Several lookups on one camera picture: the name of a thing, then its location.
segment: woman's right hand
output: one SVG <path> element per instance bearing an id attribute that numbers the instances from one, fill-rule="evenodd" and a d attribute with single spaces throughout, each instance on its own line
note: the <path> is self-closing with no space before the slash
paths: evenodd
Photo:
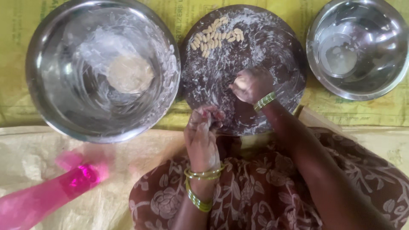
<path id="1" fill-rule="evenodd" d="M 244 69 L 237 73 L 229 88 L 242 101 L 254 105 L 273 92 L 274 78 L 264 67 Z"/>

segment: bowl rim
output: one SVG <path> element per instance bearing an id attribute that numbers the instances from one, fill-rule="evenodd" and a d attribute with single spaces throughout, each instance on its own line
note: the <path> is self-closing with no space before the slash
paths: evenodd
<path id="1" fill-rule="evenodd" d="M 370 93 L 357 93 L 357 92 L 348 92 L 346 90 L 335 87 L 326 77 L 323 77 L 321 75 L 320 67 L 316 63 L 313 49 L 309 48 L 309 43 L 315 42 L 315 35 L 316 35 L 315 33 L 319 25 L 321 24 L 322 20 L 325 18 L 325 16 L 329 14 L 330 12 L 332 12 L 339 5 L 342 5 L 347 2 L 365 2 L 365 3 L 373 2 L 382 7 L 386 7 L 390 11 L 395 11 L 396 18 L 399 24 L 402 25 L 402 29 L 408 35 L 407 36 L 408 52 L 406 53 L 405 63 L 402 66 L 402 69 L 399 72 L 399 74 L 396 75 L 395 79 L 389 85 L 382 88 L 381 90 L 370 92 Z M 325 4 L 320 9 L 320 11 L 318 11 L 317 15 L 315 16 L 312 24 L 310 25 L 308 29 L 306 38 L 307 38 L 306 39 L 307 59 L 308 59 L 308 63 L 310 65 L 310 68 L 314 76 L 326 89 L 328 89 L 332 93 L 342 98 L 345 98 L 345 99 L 354 100 L 354 101 L 368 101 L 368 100 L 373 100 L 373 99 L 382 97 L 385 94 L 389 93 L 391 90 L 393 90 L 405 78 L 406 73 L 409 69 L 409 29 L 408 29 L 407 23 L 402 17 L 402 15 L 393 6 L 391 6 L 389 3 L 387 3 L 384 0 L 332 0 L 329 3 Z"/>
<path id="2" fill-rule="evenodd" d="M 80 8 L 84 5 L 89 5 L 89 4 L 123 4 L 129 8 L 132 9 L 137 9 L 138 11 L 143 11 L 146 12 L 145 16 L 147 16 L 151 21 L 153 21 L 165 34 L 166 38 L 169 40 L 169 45 L 173 46 L 174 49 L 174 55 L 176 58 L 176 65 L 177 65 L 177 79 L 175 82 L 175 88 L 173 92 L 170 94 L 171 100 L 169 101 L 169 105 L 165 106 L 165 109 L 163 113 L 158 117 L 158 119 L 150 124 L 149 126 L 140 126 L 136 127 L 132 130 L 115 134 L 112 136 L 109 135 L 103 135 L 98 132 L 93 132 L 87 130 L 86 133 L 82 133 L 81 130 L 85 130 L 82 127 L 75 125 L 77 128 L 72 129 L 68 127 L 67 125 L 64 125 L 60 123 L 58 120 L 54 119 L 54 116 L 52 116 L 51 113 L 47 111 L 47 107 L 49 107 L 48 102 L 42 101 L 42 98 L 39 97 L 40 92 L 39 89 L 37 88 L 38 86 L 43 86 L 42 84 L 42 79 L 41 75 L 38 74 L 37 72 L 37 61 L 39 55 L 41 55 L 41 52 L 44 48 L 44 44 L 46 39 L 43 40 L 43 37 L 46 35 L 47 29 L 50 29 L 50 27 L 53 25 L 52 22 L 59 21 L 59 18 L 63 18 L 66 14 L 72 12 L 73 10 Z M 28 49 L 27 49 L 27 54 L 26 54 L 26 60 L 25 60 L 25 74 L 26 74 L 26 83 L 28 86 L 28 90 L 31 96 L 31 100 L 36 107 L 36 109 L 39 111 L 41 117 L 44 119 L 44 121 L 52 127 L 54 130 L 57 132 L 68 135 L 72 138 L 75 138 L 80 141 L 84 142 L 91 142 L 91 143 L 97 143 L 97 144 L 108 144 L 108 143 L 116 143 L 116 142 L 122 142 L 129 140 L 139 134 L 142 134 L 143 132 L 151 129 L 154 125 L 156 125 L 167 113 L 167 111 L 170 109 L 170 106 L 173 104 L 177 92 L 178 92 L 178 86 L 180 84 L 180 76 L 181 76 L 181 64 L 180 64 L 180 53 L 179 53 L 179 48 L 178 44 L 170 32 L 169 28 L 166 26 L 166 24 L 163 22 L 163 20 L 149 7 L 144 5 L 141 2 L 134 1 L 134 0 L 71 0 L 68 2 L 63 3 L 62 5 L 58 6 L 56 9 L 51 11 L 38 25 L 36 30 L 34 31 L 33 36 L 31 37 Z"/>

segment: stainless steel bowl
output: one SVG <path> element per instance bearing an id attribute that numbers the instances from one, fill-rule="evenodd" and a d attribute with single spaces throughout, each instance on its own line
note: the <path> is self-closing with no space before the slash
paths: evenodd
<path id="1" fill-rule="evenodd" d="M 154 78 L 145 92 L 121 93 L 107 81 L 107 64 L 121 52 L 150 63 Z M 135 137 L 165 115 L 178 89 L 180 57 L 166 25 L 145 5 L 71 0 L 35 31 L 26 76 L 51 127 L 78 140 L 112 143 Z"/>
<path id="2" fill-rule="evenodd" d="M 384 0 L 333 0 L 311 25 L 306 49 L 312 71 L 327 89 L 366 101 L 403 80 L 408 41 L 405 20 Z"/>

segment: round rolling board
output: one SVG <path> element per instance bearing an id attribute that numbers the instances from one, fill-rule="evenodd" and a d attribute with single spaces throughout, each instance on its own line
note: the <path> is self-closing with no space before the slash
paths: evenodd
<path id="1" fill-rule="evenodd" d="M 210 49 L 205 57 L 201 47 L 194 49 L 196 34 L 206 35 L 203 30 L 223 17 L 228 22 L 216 31 L 239 28 L 244 40 L 222 39 L 222 46 Z M 267 68 L 274 77 L 276 99 L 290 112 L 300 102 L 306 86 L 307 60 L 295 33 L 277 15 L 260 7 L 232 5 L 210 12 L 190 29 L 180 54 L 183 97 L 192 109 L 207 104 L 224 111 L 226 119 L 219 130 L 223 134 L 252 135 L 271 129 L 262 113 L 256 113 L 252 105 L 237 99 L 229 89 L 240 70 L 252 66 Z"/>

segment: woman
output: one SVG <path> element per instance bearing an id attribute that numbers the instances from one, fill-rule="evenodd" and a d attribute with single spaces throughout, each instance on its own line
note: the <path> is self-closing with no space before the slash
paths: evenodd
<path id="1" fill-rule="evenodd" d="M 215 130 L 224 115 L 214 106 L 191 115 L 184 131 L 189 158 L 176 157 L 144 175 L 130 194 L 135 229 L 400 229 L 408 217 L 408 178 L 392 164 L 325 129 L 307 129 L 271 96 L 273 78 L 264 68 L 240 71 L 241 100 L 256 104 L 277 141 L 252 160 L 222 156 L 225 169 L 213 180 L 187 180 L 184 170 L 220 169 Z"/>

